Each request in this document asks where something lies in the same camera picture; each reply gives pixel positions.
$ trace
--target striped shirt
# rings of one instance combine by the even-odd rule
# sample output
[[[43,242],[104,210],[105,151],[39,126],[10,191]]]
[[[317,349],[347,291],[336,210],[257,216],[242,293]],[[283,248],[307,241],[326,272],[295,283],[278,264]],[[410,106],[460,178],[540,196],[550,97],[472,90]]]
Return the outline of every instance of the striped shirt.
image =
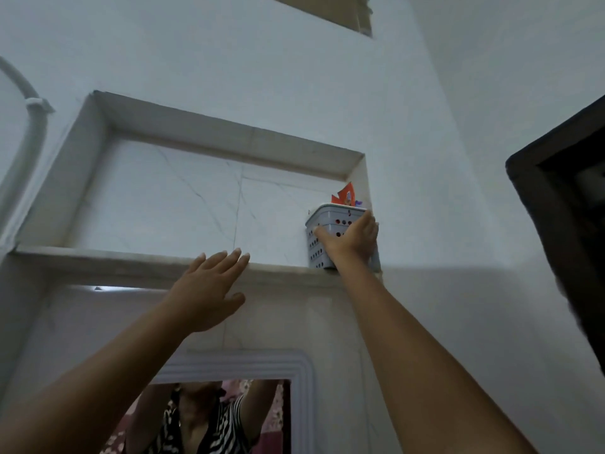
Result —
[[[216,401],[210,415],[208,431],[201,440],[197,454],[248,454],[252,449],[239,418],[243,395],[234,401]],[[160,433],[143,454],[184,454],[178,414],[173,400],[164,411]]]

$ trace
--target person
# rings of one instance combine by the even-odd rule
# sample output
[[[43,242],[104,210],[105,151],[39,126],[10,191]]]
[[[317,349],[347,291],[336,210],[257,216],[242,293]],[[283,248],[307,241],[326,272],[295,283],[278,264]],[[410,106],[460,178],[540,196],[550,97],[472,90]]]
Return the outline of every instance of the person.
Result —
[[[315,229],[343,279],[402,450],[535,453],[465,369],[370,272],[367,261],[377,234],[370,211],[341,237]],[[197,258],[154,309],[4,418],[4,451],[63,454],[70,440],[77,452],[96,454],[186,336],[214,327],[244,303],[241,293],[225,298],[250,259],[240,256],[236,249]]]
[[[128,454],[250,451],[275,397],[277,380],[254,380],[235,401],[221,402],[222,381],[154,384],[139,397],[126,431]]]

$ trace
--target perforated basket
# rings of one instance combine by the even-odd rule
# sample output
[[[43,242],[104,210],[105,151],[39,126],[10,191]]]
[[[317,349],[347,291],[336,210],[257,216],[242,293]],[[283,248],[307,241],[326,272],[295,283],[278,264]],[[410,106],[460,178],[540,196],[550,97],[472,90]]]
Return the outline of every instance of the perforated basket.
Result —
[[[366,210],[358,207],[338,204],[323,204],[317,207],[307,219],[307,251],[308,251],[308,266],[317,268],[334,268],[336,267],[332,260],[328,257],[324,246],[313,234],[314,228],[323,226],[330,234],[342,236],[347,228],[358,220]],[[378,259],[378,251],[375,251],[370,258],[369,267],[374,272],[380,271],[380,260]]]

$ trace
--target hand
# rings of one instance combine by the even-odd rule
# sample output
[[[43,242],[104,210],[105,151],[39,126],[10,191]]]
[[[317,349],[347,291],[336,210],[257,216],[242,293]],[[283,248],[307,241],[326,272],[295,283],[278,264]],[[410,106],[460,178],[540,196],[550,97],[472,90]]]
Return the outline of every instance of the hand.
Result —
[[[341,237],[329,234],[323,226],[315,228],[314,234],[332,260],[346,254],[357,255],[367,263],[376,249],[378,223],[372,212],[367,210]]]
[[[166,295],[162,303],[183,321],[189,333],[218,325],[246,301],[243,293],[225,298],[250,261],[248,253],[240,255],[240,249],[229,256],[223,251],[208,259],[202,253]]]

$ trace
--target flexible conduit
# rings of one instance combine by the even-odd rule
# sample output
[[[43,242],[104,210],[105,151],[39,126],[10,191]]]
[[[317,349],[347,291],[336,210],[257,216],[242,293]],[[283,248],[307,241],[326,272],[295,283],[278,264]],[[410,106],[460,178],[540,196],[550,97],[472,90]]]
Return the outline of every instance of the flexible conduit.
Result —
[[[40,98],[25,76],[1,55],[0,71],[23,94],[28,114],[26,132],[19,144],[19,150],[17,150],[4,180],[0,182],[0,236],[2,236],[37,164],[46,137],[47,114],[52,113],[53,108],[46,99]]]

